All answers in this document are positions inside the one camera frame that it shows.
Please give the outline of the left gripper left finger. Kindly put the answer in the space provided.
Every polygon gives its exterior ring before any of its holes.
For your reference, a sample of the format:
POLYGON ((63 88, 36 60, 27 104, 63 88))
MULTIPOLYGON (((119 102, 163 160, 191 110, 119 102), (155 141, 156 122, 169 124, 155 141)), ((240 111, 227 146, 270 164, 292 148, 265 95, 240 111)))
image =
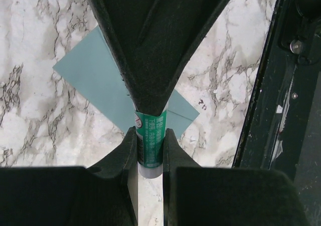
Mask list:
POLYGON ((137 136, 89 168, 1 169, 1 225, 137 225, 137 136))

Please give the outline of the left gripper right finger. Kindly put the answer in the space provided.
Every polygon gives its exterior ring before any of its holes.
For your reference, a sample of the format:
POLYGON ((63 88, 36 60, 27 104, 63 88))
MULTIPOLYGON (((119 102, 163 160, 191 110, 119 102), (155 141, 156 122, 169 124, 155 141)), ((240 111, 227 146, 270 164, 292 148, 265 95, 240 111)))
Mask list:
POLYGON ((285 174, 201 167, 172 129, 166 130, 163 149, 164 225, 308 225, 285 174))

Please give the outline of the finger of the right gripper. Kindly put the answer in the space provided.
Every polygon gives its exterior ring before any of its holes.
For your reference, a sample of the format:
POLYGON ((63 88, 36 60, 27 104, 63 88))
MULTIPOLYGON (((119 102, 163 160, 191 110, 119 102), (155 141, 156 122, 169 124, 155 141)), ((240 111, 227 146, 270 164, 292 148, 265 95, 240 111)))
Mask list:
POLYGON ((159 98, 143 85, 138 71, 138 38, 154 0, 88 0, 124 83, 139 111, 161 111, 159 98))
POLYGON ((140 32, 140 110, 165 107, 187 62, 230 0, 155 0, 140 32))

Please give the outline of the teal envelope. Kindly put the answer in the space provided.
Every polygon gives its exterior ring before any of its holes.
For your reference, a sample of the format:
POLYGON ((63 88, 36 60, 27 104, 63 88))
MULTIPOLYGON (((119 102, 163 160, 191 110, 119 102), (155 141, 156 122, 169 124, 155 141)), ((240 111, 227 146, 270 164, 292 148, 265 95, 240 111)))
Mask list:
POLYGON ((122 132, 134 126, 134 106, 100 27, 53 69, 122 132))

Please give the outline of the green glue stick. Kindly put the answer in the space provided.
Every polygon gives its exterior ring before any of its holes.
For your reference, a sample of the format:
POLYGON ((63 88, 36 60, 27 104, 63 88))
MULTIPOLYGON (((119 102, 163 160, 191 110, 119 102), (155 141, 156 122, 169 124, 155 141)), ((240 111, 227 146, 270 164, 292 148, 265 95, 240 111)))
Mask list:
POLYGON ((163 173, 163 142, 166 135, 167 108, 159 116, 135 111, 139 173, 148 179, 163 173))

